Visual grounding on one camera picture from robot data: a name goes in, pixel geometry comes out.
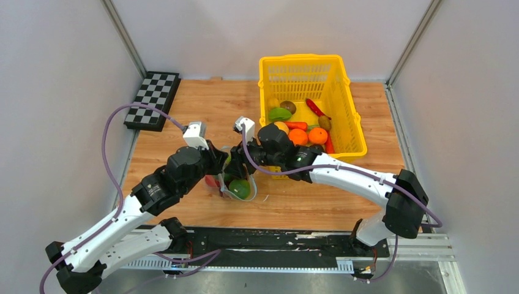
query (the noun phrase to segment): lime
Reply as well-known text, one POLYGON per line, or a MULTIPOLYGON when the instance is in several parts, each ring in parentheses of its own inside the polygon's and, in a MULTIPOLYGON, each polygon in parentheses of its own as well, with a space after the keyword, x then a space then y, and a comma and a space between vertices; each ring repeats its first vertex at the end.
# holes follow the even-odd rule
POLYGON ((229 191, 245 200, 250 195, 250 183, 246 179, 235 179, 229 184, 229 191))

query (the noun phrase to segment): gray floor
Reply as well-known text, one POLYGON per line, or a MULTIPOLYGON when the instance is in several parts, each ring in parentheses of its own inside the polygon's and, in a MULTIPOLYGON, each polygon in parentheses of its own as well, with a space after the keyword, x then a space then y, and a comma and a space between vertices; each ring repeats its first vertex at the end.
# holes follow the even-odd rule
MULTIPOLYGON (((377 263, 379 274, 387 262, 377 263)), ((123 294, 132 287, 153 277, 160 271, 120 269, 100 286, 102 294, 123 294)), ((399 293, 442 294, 443 286, 436 262, 397 262, 383 280, 370 285, 353 281, 342 274, 274 274, 200 272, 177 280, 160 279, 144 285, 132 294, 170 293, 399 293)))

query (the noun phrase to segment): wooden tabletop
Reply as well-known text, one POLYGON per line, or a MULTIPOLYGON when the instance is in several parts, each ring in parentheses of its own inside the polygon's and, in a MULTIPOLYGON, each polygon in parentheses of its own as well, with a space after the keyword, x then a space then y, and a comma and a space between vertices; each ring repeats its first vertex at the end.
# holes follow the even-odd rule
MULTIPOLYGON (((351 83, 351 92, 368 146, 367 155, 353 164, 398 173, 404 163, 383 85, 351 83)), ((217 148, 234 146, 241 139, 233 132, 238 117, 254 119, 256 131, 260 128, 260 91, 255 81, 182 80, 170 115, 183 124, 204 121, 206 139, 217 148)), ((185 146, 182 134, 169 122, 160 133, 140 132, 123 187, 125 195, 144 176, 164 165, 181 146, 185 146)), ((223 199, 212 194, 201 181, 151 224, 176 216, 184 225, 352 230, 357 220, 380 209, 360 196, 334 187, 272 179, 260 172, 254 177, 258 195, 251 202, 223 199)))

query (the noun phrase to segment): red pepper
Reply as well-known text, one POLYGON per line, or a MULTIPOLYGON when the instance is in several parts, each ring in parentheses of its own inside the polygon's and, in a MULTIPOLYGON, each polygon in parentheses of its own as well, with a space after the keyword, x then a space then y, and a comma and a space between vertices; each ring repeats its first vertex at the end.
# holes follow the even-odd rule
POLYGON ((325 115, 324 112, 322 112, 319 107, 317 107, 317 105, 315 105, 314 101, 310 100, 309 98, 306 99, 306 103, 308 105, 308 107, 310 107, 310 109, 317 115, 317 116, 321 116, 321 115, 324 115, 326 116, 327 118, 331 119, 328 115, 325 115))
POLYGON ((332 136, 330 136, 330 132, 328 132, 328 139, 326 139, 326 143, 324 144, 326 148, 326 153, 333 154, 335 153, 334 145, 332 144, 332 136))
POLYGON ((300 129, 305 132, 308 130, 308 124, 304 121, 284 121, 283 123, 286 124, 289 129, 300 129))

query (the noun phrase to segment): checkerboard pattern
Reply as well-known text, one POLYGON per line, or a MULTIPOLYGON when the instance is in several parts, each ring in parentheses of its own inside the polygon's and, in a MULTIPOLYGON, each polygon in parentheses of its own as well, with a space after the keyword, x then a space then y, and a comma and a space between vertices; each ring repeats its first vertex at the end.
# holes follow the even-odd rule
MULTIPOLYGON (((134 102, 148 104, 168 113, 179 86, 178 73, 148 72, 134 102)), ((166 119, 147 108, 132 107, 124 120, 129 129, 160 132, 166 119)))

